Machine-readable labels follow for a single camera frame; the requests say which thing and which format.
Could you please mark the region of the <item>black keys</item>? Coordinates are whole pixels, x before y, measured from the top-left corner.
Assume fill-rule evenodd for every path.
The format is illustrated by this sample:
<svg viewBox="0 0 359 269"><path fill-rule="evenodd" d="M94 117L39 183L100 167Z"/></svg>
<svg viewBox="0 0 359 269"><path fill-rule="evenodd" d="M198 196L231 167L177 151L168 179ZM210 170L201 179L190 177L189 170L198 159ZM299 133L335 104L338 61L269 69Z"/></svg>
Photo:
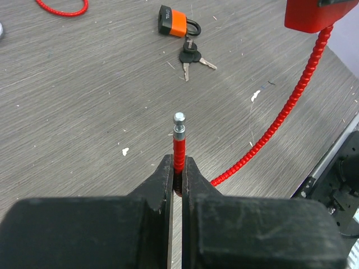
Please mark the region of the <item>black keys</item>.
<svg viewBox="0 0 359 269"><path fill-rule="evenodd" d="M186 41L183 44L183 49L179 54L179 61L182 63L186 82L189 81L189 67L191 63L201 63L214 70L217 70L216 65L208 62L205 58L202 57L201 53L198 51L196 43L189 38L186 38Z"/></svg>

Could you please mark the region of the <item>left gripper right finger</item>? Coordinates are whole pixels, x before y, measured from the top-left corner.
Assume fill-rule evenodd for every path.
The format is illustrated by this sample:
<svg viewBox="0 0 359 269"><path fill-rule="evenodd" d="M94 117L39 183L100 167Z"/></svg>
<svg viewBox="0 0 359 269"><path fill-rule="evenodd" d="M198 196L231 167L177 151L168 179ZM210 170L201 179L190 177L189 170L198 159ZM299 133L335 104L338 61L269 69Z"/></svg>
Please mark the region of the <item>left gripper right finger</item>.
<svg viewBox="0 0 359 269"><path fill-rule="evenodd" d="M326 207L313 200L221 194L186 158L182 172L183 268L346 268Z"/></svg>

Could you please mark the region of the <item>black orange key bunch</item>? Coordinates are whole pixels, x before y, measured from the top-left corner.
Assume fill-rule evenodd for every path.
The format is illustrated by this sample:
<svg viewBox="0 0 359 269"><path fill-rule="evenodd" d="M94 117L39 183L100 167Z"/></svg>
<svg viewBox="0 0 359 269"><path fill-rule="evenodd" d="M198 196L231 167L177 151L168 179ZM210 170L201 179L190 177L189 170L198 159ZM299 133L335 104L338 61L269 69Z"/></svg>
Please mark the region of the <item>black orange key bunch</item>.
<svg viewBox="0 0 359 269"><path fill-rule="evenodd" d="M185 36L199 36L201 26L187 16L168 6L161 5L158 13L158 32L162 35L171 35L179 38Z"/></svg>

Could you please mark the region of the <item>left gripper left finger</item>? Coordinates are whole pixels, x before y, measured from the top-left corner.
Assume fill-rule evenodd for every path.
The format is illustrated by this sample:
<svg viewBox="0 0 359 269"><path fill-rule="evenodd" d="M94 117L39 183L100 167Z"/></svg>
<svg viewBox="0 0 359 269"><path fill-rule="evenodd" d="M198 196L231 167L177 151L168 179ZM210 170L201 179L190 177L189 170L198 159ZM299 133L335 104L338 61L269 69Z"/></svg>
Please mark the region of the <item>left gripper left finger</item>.
<svg viewBox="0 0 359 269"><path fill-rule="evenodd" d="M170 268L173 156L125 196L17 201L1 222L2 268Z"/></svg>

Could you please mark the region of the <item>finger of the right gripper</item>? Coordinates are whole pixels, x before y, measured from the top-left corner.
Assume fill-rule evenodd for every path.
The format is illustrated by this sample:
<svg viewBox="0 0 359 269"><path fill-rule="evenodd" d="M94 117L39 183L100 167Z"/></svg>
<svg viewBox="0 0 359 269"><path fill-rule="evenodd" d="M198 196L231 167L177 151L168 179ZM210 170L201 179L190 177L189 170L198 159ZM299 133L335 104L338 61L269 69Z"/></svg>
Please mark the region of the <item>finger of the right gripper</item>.
<svg viewBox="0 0 359 269"><path fill-rule="evenodd" d="M333 4L340 4L340 5L349 5L355 6L358 3L358 0L318 0L317 6L318 7L325 7L330 6Z"/></svg>

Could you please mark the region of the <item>red cable padlock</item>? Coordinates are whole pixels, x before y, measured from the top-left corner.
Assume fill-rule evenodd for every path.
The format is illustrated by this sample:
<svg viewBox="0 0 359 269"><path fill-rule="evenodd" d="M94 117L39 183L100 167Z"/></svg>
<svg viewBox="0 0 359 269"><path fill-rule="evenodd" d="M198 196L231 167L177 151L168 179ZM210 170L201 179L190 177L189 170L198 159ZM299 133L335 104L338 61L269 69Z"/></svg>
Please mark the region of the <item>red cable padlock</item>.
<svg viewBox="0 0 359 269"><path fill-rule="evenodd" d="M238 172L272 138L285 119L289 116L291 110L295 107L299 98L308 86L331 36L334 24L357 5L358 3L355 6L333 4L330 6L318 7L317 1L287 1L284 26L288 29L303 33L318 33L315 45L293 92L270 127L239 161L223 174L210 181L212 186L218 186ZM182 196L182 172L185 167L185 120L186 117L182 112L177 112L173 116L173 187L174 191L179 196Z"/></svg>
<svg viewBox="0 0 359 269"><path fill-rule="evenodd" d="M44 11L60 17L79 17L89 8L89 1L41 1L35 3Z"/></svg>

